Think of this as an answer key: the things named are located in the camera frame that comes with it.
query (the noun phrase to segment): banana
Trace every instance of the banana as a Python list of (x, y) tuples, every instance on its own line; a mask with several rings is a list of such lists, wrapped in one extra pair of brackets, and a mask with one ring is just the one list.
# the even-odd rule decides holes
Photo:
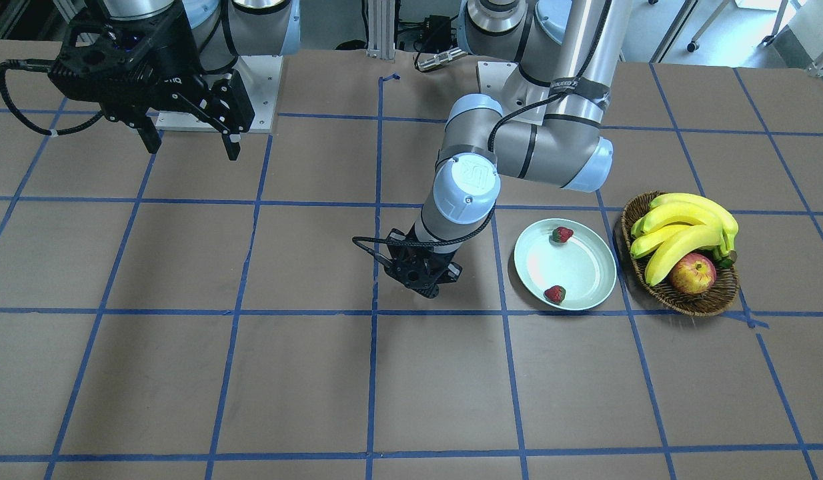
[(734, 216), (729, 213), (729, 210), (724, 209), (722, 205), (710, 198), (693, 195), (692, 193), (665, 193), (658, 195), (649, 203), (649, 209), (654, 209), (655, 207), (665, 203), (671, 203), (672, 201), (689, 201), (716, 215), (723, 224), (723, 245), (720, 246), (720, 251), (723, 256), (728, 256), (729, 252), (734, 250), (734, 238), (738, 234), (738, 222), (735, 221)]
[(652, 233), (671, 223), (708, 225), (722, 231), (722, 222), (709, 210), (689, 201), (671, 201), (649, 210), (642, 219), (643, 234)]
[(649, 286), (661, 283), (684, 255), (697, 249), (710, 249), (722, 241), (722, 231), (712, 225), (693, 225), (677, 232), (661, 243), (649, 259), (649, 264), (646, 265), (646, 283)]
[(666, 225), (665, 227), (661, 227), (652, 233), (647, 233), (644, 236), (637, 238), (634, 240), (634, 243), (631, 243), (631, 256), (633, 256), (633, 258), (643, 258), (644, 256), (649, 255), (661, 246), (661, 243), (665, 240), (674, 234), (677, 234), (679, 231), (685, 230), (686, 228), (690, 228), (690, 226), (683, 224)]
[(643, 218), (640, 217), (637, 221), (634, 222), (634, 225), (631, 226), (631, 237), (639, 237), (643, 232)]

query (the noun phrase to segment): wicker basket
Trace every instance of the wicker basket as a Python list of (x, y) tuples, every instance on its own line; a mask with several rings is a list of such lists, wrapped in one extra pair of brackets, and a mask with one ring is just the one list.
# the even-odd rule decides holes
[[(625, 246), (627, 251), (631, 250), (631, 227), (640, 217), (648, 213), (649, 203), (658, 195), (663, 194), (661, 191), (646, 192), (638, 197), (633, 198), (622, 210), (622, 237), (625, 239)], [(740, 280), (738, 279), (738, 272), (734, 266), (729, 268), (717, 268), (717, 280), (714, 285), (707, 292), (699, 295), (684, 294), (670, 285), (667, 279), (662, 280), (661, 283), (650, 287), (646, 283), (646, 265), (649, 263), (650, 255), (646, 257), (635, 259), (630, 255), (627, 258), (631, 259), (631, 264), (634, 267), (634, 273), (640, 284), (652, 294), (660, 303), (667, 307), (676, 310), (677, 312), (685, 313), (695, 317), (710, 317), (719, 313), (725, 312), (732, 304), (734, 299), (738, 296), (740, 289)]]

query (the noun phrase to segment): apple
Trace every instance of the apple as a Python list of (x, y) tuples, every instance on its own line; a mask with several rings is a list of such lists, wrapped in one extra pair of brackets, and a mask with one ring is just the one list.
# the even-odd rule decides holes
[(697, 295), (707, 292), (717, 280), (714, 264), (696, 252), (684, 255), (670, 273), (670, 283), (681, 293)]

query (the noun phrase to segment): wire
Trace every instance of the wire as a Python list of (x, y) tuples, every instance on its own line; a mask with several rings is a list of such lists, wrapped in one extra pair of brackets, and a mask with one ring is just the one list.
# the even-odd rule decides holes
[[(601, 39), (601, 33), (604, 30), (604, 25), (607, 23), (607, 14), (610, 12), (610, 3), (613, 3), (612, 0), (606, 0), (604, 2), (603, 8), (601, 8), (601, 15), (598, 18), (598, 25), (595, 28), (595, 33), (592, 35), (592, 43), (589, 46), (589, 51), (586, 52), (586, 58), (583, 61), (582, 66), (578, 69), (576, 75), (574, 75), (574, 80), (576, 82), (580, 82), (580, 79), (583, 78), (583, 74), (586, 72), (586, 68), (589, 67), (590, 61), (592, 61), (592, 57), (595, 55), (595, 49), (598, 48), (598, 41)], [(498, 132), (500, 127), (506, 124), (506, 122), (510, 121), (510, 119), (514, 119), (516, 116), (521, 115), (524, 112), (530, 111), (532, 109), (537, 109), (543, 105), (548, 105), (548, 103), (553, 103), (553, 101), (560, 100), (562, 98), (571, 95), (574, 92), (574, 88), (571, 88), (569, 91), (559, 91), (553, 95), (550, 95), (548, 98), (544, 100), (536, 101), (535, 103), (530, 103), (525, 107), (521, 107), (509, 115), (506, 115), (502, 119), (500, 119), (497, 123), (494, 124), (492, 127), (491, 133), (488, 134), (488, 151), (494, 152), (494, 137)]]
[(367, 21), (367, 0), (361, 0), (361, 19), (363, 19), (363, 39), (369, 45), (369, 21)]
[[(9, 95), (9, 86), (6, 85), (6, 82), (5, 82), (5, 73), (8, 70), (22, 70), (22, 71), (25, 71), (25, 72), (40, 72), (40, 71), (42, 71), (41, 68), (43, 67), (43, 64), (46, 64), (47, 62), (46, 61), (40, 61), (40, 63), (41, 63), (40, 66), (36, 65), (35, 67), (32, 67), (32, 66), (28, 65), (26, 61), (22, 61), (22, 60), (6, 60), (6, 61), (3, 61), (2, 63), (0, 63), (0, 95), (2, 95), (5, 106), (8, 107), (9, 112), (12, 112), (12, 115), (14, 115), (19, 121), (21, 121), (22, 124), (26, 125), (27, 127), (30, 128), (30, 130), (35, 131), (36, 133), (40, 133), (41, 135), (46, 135), (46, 136), (49, 137), (49, 136), (52, 136), (52, 134), (54, 134), (52, 130), (47, 130), (46, 128), (40, 128), (38, 125), (31, 122), (30, 119), (26, 118), (25, 115), (22, 112), (19, 111), (19, 109), (15, 105), (14, 101), (11, 100), (11, 95)], [(86, 128), (91, 127), (92, 125), (94, 125), (95, 122), (99, 121), (101, 117), (103, 117), (103, 112), (98, 111), (97, 113), (94, 114), (94, 116), (92, 116), (92, 118), (88, 119), (85, 122), (82, 122), (79, 125), (76, 125), (76, 127), (63, 128), (61, 130), (56, 130), (55, 134), (56, 135), (70, 135), (71, 133), (78, 133), (78, 131), (85, 130)]]
[(419, 51), (418, 51), (418, 49), (415, 49), (418, 52), (418, 54), (415, 55), (415, 57), (414, 57), (414, 69), (415, 70), (417, 70), (420, 73), (426, 73), (426, 72), (422, 72), (421, 69), (420, 69), (420, 65), (418, 65), (418, 61), (420, 60), (420, 54), (423, 53), (423, 51), (425, 51), (426, 47), (430, 44), (432, 39), (435, 39), (436, 33), (439, 33), (439, 31), (441, 31), (442, 28), (446, 27), (446, 25), (452, 24), (452, 22), (454, 22), (454, 19), (457, 19), (457, 18), (460, 18), (458, 13), (457, 13), (457, 15), (454, 15), (454, 16), (450, 17), (450, 19), (448, 19), (448, 21), (442, 23), (441, 25), (438, 25), (438, 28), (431, 31), (429, 39), (426, 39), (426, 42), (424, 42), (424, 46), (421, 46)]
[(422, 248), (422, 249), (435, 249), (436, 247), (447, 247), (450, 245), (455, 245), (456, 243), (463, 243), (467, 242), (467, 240), (472, 239), (473, 237), (478, 236), (478, 234), (485, 230), (488, 226), (488, 223), (492, 221), (492, 217), (494, 216), (494, 206), (491, 210), (488, 211), (488, 215), (482, 224), (479, 227), (476, 227), (475, 231), (470, 232), (463, 237), (454, 238), (452, 240), (442, 240), (441, 242), (416, 242), (414, 240), (391, 240), (388, 238), (374, 238), (374, 237), (353, 237), (353, 243), (357, 245), (360, 249), (365, 250), (370, 255), (374, 257), (378, 255), (375, 250), (363, 245), (361, 242), (367, 243), (380, 243), (382, 245), (390, 245), (393, 247), (412, 247), (412, 248)]

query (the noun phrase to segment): floor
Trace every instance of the floor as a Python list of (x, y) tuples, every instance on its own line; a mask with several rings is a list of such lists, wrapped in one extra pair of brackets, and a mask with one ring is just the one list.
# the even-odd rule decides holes
[[(0, 41), (0, 61), (57, 50)], [(823, 82), (620, 64), (607, 183), (505, 177), (426, 300), (350, 242), (414, 222), (476, 90), (473, 58), (411, 58), (290, 57), (274, 134), (237, 162), (212, 134), (156, 155), (106, 122), (39, 137), (0, 100), (0, 480), (823, 479)], [(91, 113), (17, 75), (40, 125)], [(729, 310), (677, 314), (627, 267), (591, 310), (528, 294), (525, 227), (573, 219), (619, 255), (653, 189), (738, 218)]]
[[(774, 45), (762, 45), (771, 34), (776, 21), (775, 10), (738, 8), (732, 2), (699, 37), (697, 51), (687, 51), (687, 43), (711, 16), (722, 0), (701, 0), (681, 30), (680, 36), (664, 57), (664, 63), (711, 65), (717, 67), (785, 68), (786, 63)], [(627, 61), (649, 61), (683, 2), (658, 0), (654, 5), (646, 0), (634, 0), (628, 33), (622, 45)], [(795, 9), (789, 4), (784, 27), (793, 18)]]

